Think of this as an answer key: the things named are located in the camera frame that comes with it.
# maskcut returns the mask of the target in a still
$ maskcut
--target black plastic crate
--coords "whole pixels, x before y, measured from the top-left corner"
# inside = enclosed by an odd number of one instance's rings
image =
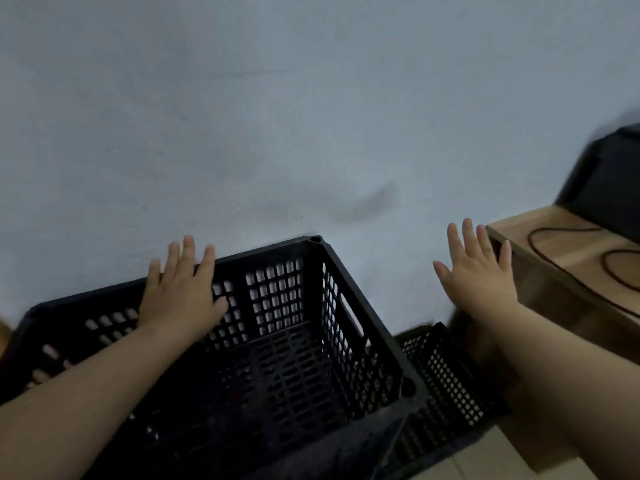
[[[43,303],[0,403],[136,327],[145,279]],[[86,478],[373,478],[424,384],[320,236],[221,258],[229,311],[158,380]]]
[[[396,336],[427,387],[420,411],[409,416],[380,480],[405,480],[475,443],[508,412],[471,357],[442,323]]]

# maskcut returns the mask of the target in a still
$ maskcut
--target hand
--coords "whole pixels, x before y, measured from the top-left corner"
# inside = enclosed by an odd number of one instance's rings
[[[458,236],[458,227],[449,224],[447,238],[453,262],[451,271],[444,263],[433,262],[442,287],[453,304],[477,318],[490,312],[492,307],[517,303],[509,242],[503,243],[500,260],[496,261],[483,225],[477,227],[476,237],[473,222],[465,219],[462,236],[464,246]]]
[[[181,340],[186,347],[201,339],[227,313],[227,299],[213,302],[211,281],[216,264],[216,249],[207,246],[194,276],[195,243],[186,235],[182,256],[180,245],[172,242],[160,278],[160,261],[149,265],[147,287],[140,304],[138,327],[156,327],[161,333]]]

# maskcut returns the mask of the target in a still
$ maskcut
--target tile floor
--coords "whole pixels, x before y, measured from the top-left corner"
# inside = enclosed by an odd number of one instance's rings
[[[596,480],[580,459],[537,476],[502,434],[492,428],[482,440],[412,480]]]

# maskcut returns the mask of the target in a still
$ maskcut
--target cable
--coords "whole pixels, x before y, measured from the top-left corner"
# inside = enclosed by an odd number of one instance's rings
[[[594,293],[595,295],[597,295],[598,297],[600,297],[604,302],[615,306],[617,309],[622,310],[623,312],[626,312],[630,315],[635,316],[636,318],[640,318],[640,314],[633,312],[631,310],[629,310],[628,308],[625,308],[624,306],[621,306],[617,303],[614,303],[612,300],[605,298],[603,295],[601,295],[600,293],[597,293],[596,291],[592,290],[591,288],[589,288],[586,284],[584,284],[583,282],[581,282],[578,278],[576,278],[574,275],[572,275],[571,273],[569,273],[567,270],[565,270],[564,268],[558,266],[555,262],[553,262],[548,256],[546,256],[542,251],[540,251],[536,245],[533,243],[533,236],[539,232],[544,232],[544,231],[562,231],[562,232],[597,232],[597,231],[602,231],[604,230],[602,227],[589,227],[587,229],[576,229],[576,228],[567,228],[567,227],[539,227],[537,229],[533,229],[533,231],[531,231],[528,235],[527,235],[527,242],[529,243],[529,246],[531,247],[531,249],[533,250],[533,252],[535,252],[535,254],[542,259],[542,261],[548,262],[549,264],[551,264],[552,266],[554,266],[555,268],[559,269],[560,271],[562,271],[564,274],[567,274],[569,276],[571,276],[578,284],[580,284],[580,286],[582,286],[583,288],[591,291],[592,293]],[[607,251],[605,253],[603,253],[600,256],[600,265],[602,266],[602,269],[604,270],[605,273],[607,273],[610,277],[612,277],[615,281],[619,282],[622,286],[628,288],[629,290],[633,290],[636,292],[640,292],[640,287],[635,286],[631,283],[628,283],[626,281],[624,281],[622,278],[620,278],[617,274],[615,274],[612,270],[611,267],[609,266],[609,263],[607,261],[607,258],[613,254],[640,254],[640,251],[636,251],[636,250],[622,250],[622,249],[618,249],[618,250],[612,250],[612,251]]]

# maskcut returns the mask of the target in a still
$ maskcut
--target white wall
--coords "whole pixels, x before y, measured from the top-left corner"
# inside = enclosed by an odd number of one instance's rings
[[[0,314],[317,232],[446,319],[446,224],[551,203],[637,47],[640,0],[0,0]]]

